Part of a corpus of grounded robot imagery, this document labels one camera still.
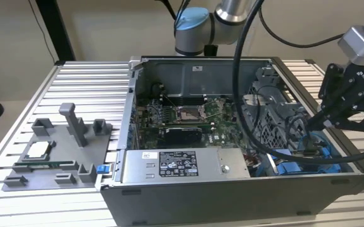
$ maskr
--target wall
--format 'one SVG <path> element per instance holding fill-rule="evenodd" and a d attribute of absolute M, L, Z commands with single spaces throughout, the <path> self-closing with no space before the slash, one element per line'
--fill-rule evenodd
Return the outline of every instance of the wall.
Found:
<path fill-rule="evenodd" d="M 179 0 L 170 0 L 177 10 Z M 214 10 L 217 0 L 193 0 L 190 7 Z M 174 55 L 173 20 L 158 1 L 58 1 L 78 60 L 126 61 L 131 55 Z M 218 55 L 231 55 L 222 45 Z"/>
<path fill-rule="evenodd" d="M 266 0 L 262 16 L 279 37 L 309 44 L 343 33 L 351 25 L 364 25 L 364 0 Z M 322 69 L 331 62 L 347 62 L 337 41 L 309 49 L 293 48 L 274 40 L 257 23 L 251 56 L 313 59 Z"/>
<path fill-rule="evenodd" d="M 191 6 L 211 11 L 217 2 L 191 0 Z M 179 0 L 170 3 L 177 9 Z M 58 6 L 78 60 L 126 61 L 131 55 L 174 54 L 173 21 L 159 2 L 58 0 Z M 297 43 L 314 42 L 345 32 L 351 24 L 364 24 L 364 0 L 266 0 L 263 16 L 283 38 Z M 313 58 L 322 66 L 330 61 L 346 61 L 334 43 L 294 49 L 277 43 L 261 26 L 255 26 L 251 43 L 245 55 Z M 218 55 L 230 56 L 233 52 L 234 45 L 223 45 Z M 0 100 L 29 99 L 50 68 L 27 1 L 0 0 Z"/>
<path fill-rule="evenodd" d="M 0 101 L 29 99 L 51 65 L 27 1 L 0 0 Z"/>

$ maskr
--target gray peg holder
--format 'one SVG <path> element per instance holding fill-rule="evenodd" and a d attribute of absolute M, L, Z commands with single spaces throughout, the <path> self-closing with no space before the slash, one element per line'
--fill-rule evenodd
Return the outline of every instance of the gray peg holder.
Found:
<path fill-rule="evenodd" d="M 83 136 L 83 126 L 79 124 L 73 111 L 74 111 L 74 104 L 73 103 L 62 103 L 61 104 L 58 112 L 66 118 L 69 132 L 71 132 L 78 146 L 83 147 L 87 145 L 87 141 Z"/>

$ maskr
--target metal slotted platform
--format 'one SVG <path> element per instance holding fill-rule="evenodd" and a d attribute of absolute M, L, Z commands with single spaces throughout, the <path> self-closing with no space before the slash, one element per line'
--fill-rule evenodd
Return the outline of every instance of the metal slotted platform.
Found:
<path fill-rule="evenodd" d="M 303 60 L 283 61 L 302 85 L 317 98 L 323 71 Z M 9 175 L 13 162 L 31 137 L 30 124 L 49 117 L 63 124 L 58 114 L 62 102 L 73 102 L 77 116 L 85 122 L 105 118 L 113 125 L 105 161 L 115 159 L 118 128 L 127 87 L 126 62 L 66 62 L 54 67 L 35 92 L 22 114 L 0 144 L 0 226 L 115 226 L 105 202 L 94 188 L 2 192 L 1 181 Z M 364 113 L 353 119 L 361 119 Z M 345 132 L 355 147 L 364 151 L 364 133 Z M 342 196 L 311 217 L 287 217 L 194 227 L 364 227 L 364 191 Z"/>

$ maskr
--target power supply label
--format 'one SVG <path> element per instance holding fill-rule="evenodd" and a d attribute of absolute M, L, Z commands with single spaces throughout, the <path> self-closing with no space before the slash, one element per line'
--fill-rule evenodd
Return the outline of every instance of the power supply label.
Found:
<path fill-rule="evenodd" d="M 198 176 L 198 165 L 194 151 L 159 152 L 158 154 L 161 177 Z"/>

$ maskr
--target wire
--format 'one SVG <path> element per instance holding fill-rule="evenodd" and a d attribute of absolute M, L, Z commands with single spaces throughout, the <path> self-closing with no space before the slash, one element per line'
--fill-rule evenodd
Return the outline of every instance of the wire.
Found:
<path fill-rule="evenodd" d="M 246 21 L 242 27 L 242 31 L 239 34 L 239 37 L 237 39 L 237 44 L 235 44 L 235 50 L 234 50 L 234 56 L 233 56 L 233 63 L 231 63 L 231 92 L 233 92 L 233 102 L 237 104 L 238 103 L 238 97 L 239 97 L 239 92 L 238 92 L 238 70 L 239 70 L 239 59 L 241 59 L 241 55 L 242 55 L 242 49 L 243 49 L 243 44 L 245 44 L 245 39 L 246 39 L 246 34 L 249 31 L 249 28 L 251 26 L 253 23 L 253 19 L 254 16 L 258 12 L 258 9 L 261 7 L 263 0 L 255 0 L 254 4 L 253 4 L 253 8 L 249 12 L 249 15 L 246 17 Z M 255 139 L 253 133 L 250 132 L 250 129 L 247 127 L 246 124 L 246 120 L 245 117 L 242 116 L 243 112 L 242 112 L 242 108 L 239 105 L 234 105 L 235 107 L 235 111 L 237 111 L 237 117 L 239 120 L 239 125 L 241 128 L 243 130 L 243 133 L 246 133 L 249 140 L 251 140 L 250 142 L 254 144 L 254 146 L 257 147 L 257 151 L 262 154 L 267 153 L 270 155 L 273 155 L 274 157 L 279 158 L 279 159 L 285 159 L 287 161 L 293 161 L 293 162 L 299 162 L 299 163 L 307 163 L 307 164 L 334 164 L 334 163 L 349 163 L 349 162 L 355 162 L 364 159 L 364 153 L 361 154 L 355 154 L 347 157 L 338 157 L 338 158 L 302 158 L 302 157 L 294 157 L 291 155 L 286 155 L 282 154 L 277 151 L 274 151 L 273 149 L 267 148 L 266 146 L 263 146 L 259 141 Z"/>
<path fill-rule="evenodd" d="M 319 140 L 325 142 L 325 144 L 327 145 L 327 150 L 329 150 L 329 152 L 331 152 L 331 144 L 327 142 L 327 140 L 325 138 L 322 138 L 321 135 L 318 135 L 318 134 L 315 134 L 313 132 L 310 133 L 310 135 L 314 136 L 314 137 L 317 137 L 317 138 L 319 138 Z M 297 142 L 297 147 L 298 148 L 299 148 L 299 145 L 302 144 L 302 140 L 303 140 L 305 137 L 306 137 L 306 135 L 302 136 L 299 138 L 299 141 Z"/>
<path fill-rule="evenodd" d="M 327 39 L 325 39 L 322 41 L 318 41 L 318 42 L 315 42 L 313 44 L 294 44 L 294 43 L 290 43 L 286 40 L 283 40 L 281 37 L 278 37 L 277 34 L 270 30 L 267 24 L 265 23 L 263 17 L 262 17 L 261 8 L 259 8 L 259 11 L 258 11 L 258 17 L 259 17 L 261 24 L 262 24 L 265 30 L 267 31 L 269 35 L 275 40 L 278 40 L 281 43 L 283 43 L 285 45 L 289 45 L 289 46 L 295 47 L 295 48 L 310 48 L 310 47 L 319 46 L 322 44 L 326 44 L 326 43 L 334 41 L 335 39 L 339 39 L 342 37 L 342 35 L 343 35 L 343 33 L 342 33 L 339 35 L 335 35 L 335 36 L 333 36 L 333 37 L 330 37 L 330 38 L 327 38 Z"/>
<path fill-rule="evenodd" d="M 178 21 L 179 21 L 181 14 L 182 14 L 183 10 L 185 10 L 186 7 L 187 7 L 189 1 L 190 1 L 190 0 L 182 0 L 182 1 L 181 1 L 179 7 L 178 7 L 178 11 L 177 11 L 175 20 L 174 20 L 174 23 L 173 23 L 173 35 L 175 35 L 177 23 L 178 23 Z"/>
<path fill-rule="evenodd" d="M 157 0 L 157 1 L 159 1 L 163 4 L 163 6 L 166 7 L 166 9 L 169 11 L 169 14 L 171 16 L 173 20 L 175 20 L 175 14 L 174 14 L 174 11 L 171 9 L 171 5 L 170 5 L 169 1 L 167 0 Z"/>
<path fill-rule="evenodd" d="M 53 54 L 51 54 L 51 52 L 50 52 L 50 49 L 49 49 L 49 46 L 47 46 L 47 43 L 46 43 L 45 33 L 43 33 L 43 31 L 42 31 L 42 28 L 41 28 L 41 25 L 39 25 L 39 22 L 38 22 L 35 13 L 34 13 L 34 9 L 33 9 L 33 5 L 31 5 L 31 3 L 30 3 L 30 0 L 27 0 L 27 2 L 29 2 L 29 5 L 30 5 L 31 13 L 33 13 L 33 16 L 34 16 L 34 19 L 35 19 L 35 22 L 37 22 L 39 31 L 41 31 L 41 33 L 42 33 L 43 43 L 45 43 L 46 50 L 47 50 L 47 52 L 49 52 L 49 56 L 50 56 L 50 58 L 53 59 L 53 63 L 55 63 L 55 59 L 54 59 L 54 56 L 53 56 Z"/>

